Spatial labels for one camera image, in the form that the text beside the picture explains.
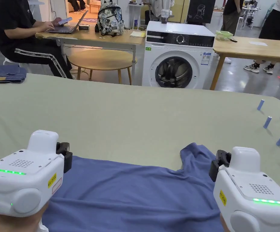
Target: patterned backpack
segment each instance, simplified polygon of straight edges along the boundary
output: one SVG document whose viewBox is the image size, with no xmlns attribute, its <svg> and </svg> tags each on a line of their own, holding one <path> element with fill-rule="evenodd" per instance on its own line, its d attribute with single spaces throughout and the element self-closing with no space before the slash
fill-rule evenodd
<svg viewBox="0 0 280 232">
<path fill-rule="evenodd" d="M 122 9 L 110 0 L 104 1 L 98 12 L 97 25 L 102 36 L 119 36 L 124 33 Z"/>
</svg>

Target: smartphone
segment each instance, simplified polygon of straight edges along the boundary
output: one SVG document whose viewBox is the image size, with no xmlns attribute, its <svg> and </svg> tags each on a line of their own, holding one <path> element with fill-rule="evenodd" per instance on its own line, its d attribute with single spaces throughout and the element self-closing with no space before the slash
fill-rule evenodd
<svg viewBox="0 0 280 232">
<path fill-rule="evenodd" d="M 62 21 L 59 21 L 58 24 L 59 25 L 64 25 L 64 24 L 66 24 L 69 21 L 72 21 L 72 17 L 68 17 L 68 18 L 66 18 L 66 19 L 64 19 Z"/>
</svg>

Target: washing machine control panel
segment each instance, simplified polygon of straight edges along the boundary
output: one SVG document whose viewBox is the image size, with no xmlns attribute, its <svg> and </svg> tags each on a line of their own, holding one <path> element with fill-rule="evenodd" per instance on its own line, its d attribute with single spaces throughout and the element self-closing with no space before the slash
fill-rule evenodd
<svg viewBox="0 0 280 232">
<path fill-rule="evenodd" d="M 183 35 L 157 31 L 148 31 L 146 37 L 147 42 L 179 44 L 185 46 L 197 46 L 208 48 L 213 48 L 214 39 L 214 36 Z"/>
</svg>

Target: hand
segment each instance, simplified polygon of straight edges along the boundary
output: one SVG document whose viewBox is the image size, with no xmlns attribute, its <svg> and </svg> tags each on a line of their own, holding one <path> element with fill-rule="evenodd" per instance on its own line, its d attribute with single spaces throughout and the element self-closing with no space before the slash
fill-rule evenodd
<svg viewBox="0 0 280 232">
<path fill-rule="evenodd" d="M 36 232 L 39 221 L 48 203 L 36 214 L 29 217 L 10 217 L 0 215 L 0 232 Z"/>
<path fill-rule="evenodd" d="M 54 29 L 52 22 L 44 22 L 41 26 L 37 27 L 38 32 L 44 32 L 49 29 Z"/>
<path fill-rule="evenodd" d="M 222 227 L 224 228 L 224 231 L 225 232 L 230 232 L 230 230 L 228 229 L 227 225 L 226 225 L 226 222 L 224 220 L 224 218 L 222 217 L 222 215 L 220 214 L 220 222 L 222 224 Z"/>
<path fill-rule="evenodd" d="M 62 21 L 62 18 L 60 18 L 60 17 L 55 18 L 55 19 L 52 21 L 53 26 L 54 26 L 54 27 L 60 26 L 60 25 L 58 24 L 58 22 L 60 22 L 60 21 Z"/>
</svg>

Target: washing machine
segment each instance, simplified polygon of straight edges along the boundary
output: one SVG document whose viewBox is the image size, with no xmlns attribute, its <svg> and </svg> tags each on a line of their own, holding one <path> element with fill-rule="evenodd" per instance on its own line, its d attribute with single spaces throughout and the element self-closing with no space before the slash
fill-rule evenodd
<svg viewBox="0 0 280 232">
<path fill-rule="evenodd" d="M 212 62 L 214 39 L 204 26 L 150 21 L 142 86 L 202 89 Z"/>
</svg>

